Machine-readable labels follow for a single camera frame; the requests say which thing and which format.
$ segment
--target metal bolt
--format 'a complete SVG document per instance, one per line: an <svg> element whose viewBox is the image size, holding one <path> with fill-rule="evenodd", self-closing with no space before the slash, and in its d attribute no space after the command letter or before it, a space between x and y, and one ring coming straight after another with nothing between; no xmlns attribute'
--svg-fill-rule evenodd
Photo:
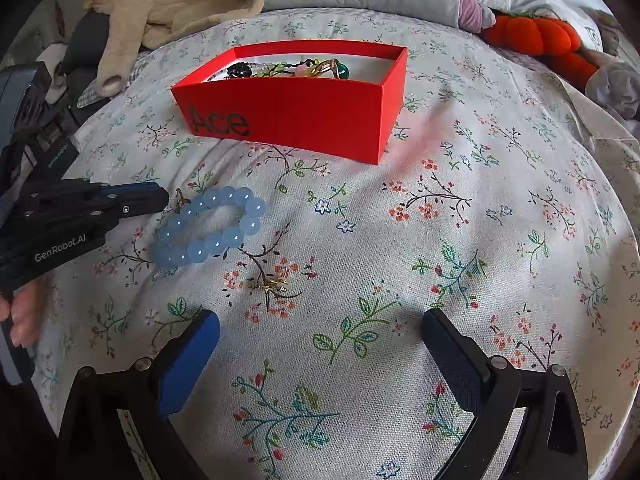
<svg viewBox="0 0 640 480"><path fill-rule="evenodd" d="M143 372L145 370L149 370L149 368L151 368L152 363L153 361L148 357L141 357L135 362L134 366L136 367L136 370Z"/></svg>
<svg viewBox="0 0 640 480"><path fill-rule="evenodd" d="M494 355L491 358L491 365L494 368L498 368L498 370L504 370L507 367L507 364L507 359L505 359L501 355Z"/></svg>
<svg viewBox="0 0 640 480"><path fill-rule="evenodd" d="M551 365L551 371L558 377L564 377L566 375L566 370L560 365Z"/></svg>
<svg viewBox="0 0 640 480"><path fill-rule="evenodd" d="M78 376L86 379L87 377L91 377L95 374L95 370L90 366L84 366L78 370Z"/></svg>

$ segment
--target pumpkin plush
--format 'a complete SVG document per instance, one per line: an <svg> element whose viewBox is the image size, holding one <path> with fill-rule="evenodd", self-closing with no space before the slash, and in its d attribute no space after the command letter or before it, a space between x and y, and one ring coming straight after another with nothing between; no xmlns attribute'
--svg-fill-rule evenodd
<svg viewBox="0 0 640 480"><path fill-rule="evenodd" d="M492 46L510 48L528 56L544 56L549 68L581 92L598 69L575 51L580 36L567 22L541 16L496 16L495 25L481 32Z"/></svg>

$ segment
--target white floral fabric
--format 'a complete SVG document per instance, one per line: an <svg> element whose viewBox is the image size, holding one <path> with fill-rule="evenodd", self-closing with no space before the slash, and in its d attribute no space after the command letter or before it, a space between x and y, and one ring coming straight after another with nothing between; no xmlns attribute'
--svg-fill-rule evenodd
<svg viewBox="0 0 640 480"><path fill-rule="evenodd" d="M380 165L188 131L172 84L229 47L286 38L408 47ZM300 106L311 118L313 103L282 113ZM157 182L172 198L53 272L34 377L52 425L78 368L128 368L207 308L222 338L172 422L211 478L433 478L471 420L420 339L439 306L488 355L565 367L603 478L634 435L640 381L640 149L608 119L466 32L366 10L269 12L160 48L77 134L69 177ZM177 188L190 200L213 186L265 199L261 231L161 272L148 248ZM201 213L190 235L234 218ZM267 278L287 292L255 287Z"/></svg>

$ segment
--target human hand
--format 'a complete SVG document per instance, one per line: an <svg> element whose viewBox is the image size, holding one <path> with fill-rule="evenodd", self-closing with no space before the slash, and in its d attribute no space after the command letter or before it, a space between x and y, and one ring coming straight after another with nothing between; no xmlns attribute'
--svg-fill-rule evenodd
<svg viewBox="0 0 640 480"><path fill-rule="evenodd" d="M40 338L46 308L46 279L44 276L27 283L9 303L0 297L0 321L11 316L11 342L15 347L33 345Z"/></svg>

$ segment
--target beige fleece garment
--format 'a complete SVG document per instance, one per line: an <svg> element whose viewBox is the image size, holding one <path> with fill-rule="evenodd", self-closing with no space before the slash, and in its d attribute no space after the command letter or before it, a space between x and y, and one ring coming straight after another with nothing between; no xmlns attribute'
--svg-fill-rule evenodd
<svg viewBox="0 0 640 480"><path fill-rule="evenodd" d="M122 91L141 44L158 48L217 23L257 16L263 5L264 0L85 0L85 9L110 15L98 93L107 97Z"/></svg>

